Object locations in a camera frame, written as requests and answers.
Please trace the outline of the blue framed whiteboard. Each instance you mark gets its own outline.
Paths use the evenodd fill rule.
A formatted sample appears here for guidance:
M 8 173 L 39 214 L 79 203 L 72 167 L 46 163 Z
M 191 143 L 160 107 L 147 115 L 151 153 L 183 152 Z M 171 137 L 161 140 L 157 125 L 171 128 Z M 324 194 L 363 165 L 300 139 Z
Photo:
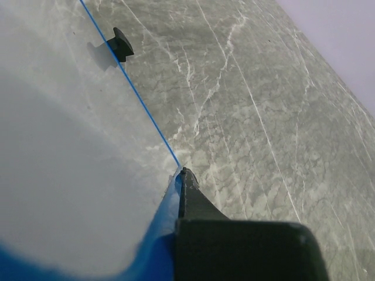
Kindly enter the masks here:
M 2 280 L 172 280 L 178 171 L 83 1 L 1 2 Z

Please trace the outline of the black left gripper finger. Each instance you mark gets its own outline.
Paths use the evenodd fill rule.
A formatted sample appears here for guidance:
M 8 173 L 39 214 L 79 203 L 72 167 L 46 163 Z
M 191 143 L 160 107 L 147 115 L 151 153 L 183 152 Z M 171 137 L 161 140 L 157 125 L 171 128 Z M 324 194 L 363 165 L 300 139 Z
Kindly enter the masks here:
M 329 280 L 317 240 L 295 222 L 231 220 L 180 172 L 175 280 Z

